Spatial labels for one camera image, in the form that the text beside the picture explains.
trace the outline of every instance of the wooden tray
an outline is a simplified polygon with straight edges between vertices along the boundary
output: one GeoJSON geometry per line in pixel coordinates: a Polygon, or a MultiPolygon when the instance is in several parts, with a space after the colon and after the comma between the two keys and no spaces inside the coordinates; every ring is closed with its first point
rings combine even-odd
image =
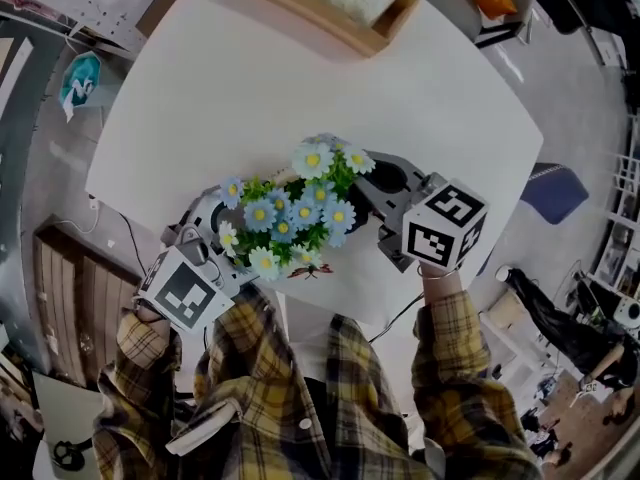
{"type": "Polygon", "coordinates": [[[365,57],[385,49],[420,0],[396,0],[372,27],[364,27],[325,0],[269,0],[301,16],[365,57]]]}

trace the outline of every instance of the yellow flower center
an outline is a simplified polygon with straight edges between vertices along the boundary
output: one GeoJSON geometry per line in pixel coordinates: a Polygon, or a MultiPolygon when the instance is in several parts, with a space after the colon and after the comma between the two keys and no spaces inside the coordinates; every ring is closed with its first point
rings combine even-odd
{"type": "Polygon", "coordinates": [[[307,156],[307,165],[309,167],[315,167],[319,163],[320,163],[320,155],[313,154],[313,155],[307,156]]]}

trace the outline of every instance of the floor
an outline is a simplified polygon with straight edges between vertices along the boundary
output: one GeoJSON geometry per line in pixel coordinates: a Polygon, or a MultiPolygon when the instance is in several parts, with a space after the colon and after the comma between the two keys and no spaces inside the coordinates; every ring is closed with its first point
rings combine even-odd
{"type": "MultiPolygon", "coordinates": [[[[573,215],[559,226],[546,224],[533,209],[520,203],[489,264],[470,292],[478,309],[489,307],[504,291],[493,273],[503,263],[519,265],[553,294],[565,273],[578,259],[588,269],[602,237],[605,221],[598,208],[609,197],[612,158],[606,151],[621,147],[626,130],[626,107],[619,70],[601,69],[580,33],[561,36],[536,15],[530,45],[511,40],[483,50],[529,111],[545,137],[540,161],[563,163],[581,178],[591,194],[573,215]]],[[[37,120],[27,167],[23,197],[22,232],[25,279],[29,302],[35,304],[31,258],[33,231],[49,216],[72,220],[89,230],[96,214],[84,191],[87,172],[101,123],[108,109],[83,109],[67,124],[55,97],[64,68],[74,53],[63,52],[53,74],[37,120]]],[[[108,207],[100,209],[95,230],[81,234],[71,224],[67,230],[100,249],[103,254],[140,273],[131,236],[123,218],[108,207]]],[[[150,232],[133,225],[142,263],[150,265],[160,251],[160,242],[150,232]]],[[[379,329],[366,328],[370,335],[379,329]]],[[[535,338],[535,329],[529,329],[535,338]]],[[[495,336],[488,335],[494,362],[505,362],[511,352],[495,336]]],[[[185,361],[197,358],[201,339],[185,346],[185,361]]],[[[376,342],[391,385],[403,410],[412,407],[410,362],[416,342],[399,340],[393,330],[376,342]]],[[[185,386],[188,376],[181,379],[185,386]]]]}

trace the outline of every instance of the white table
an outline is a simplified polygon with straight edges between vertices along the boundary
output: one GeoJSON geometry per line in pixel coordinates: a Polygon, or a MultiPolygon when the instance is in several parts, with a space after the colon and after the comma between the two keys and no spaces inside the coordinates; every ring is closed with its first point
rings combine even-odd
{"type": "MultiPolygon", "coordinates": [[[[229,175],[269,175],[328,131],[457,177],[491,205],[461,271],[468,286],[531,172],[542,136],[481,53],[423,1],[389,48],[365,60],[262,0],[178,0],[111,110],[87,191],[160,234],[229,175]]],[[[377,249],[370,222],[324,259],[319,279],[273,286],[381,325],[421,291],[377,249]]],[[[396,332],[410,332],[415,311],[396,332]]]]}

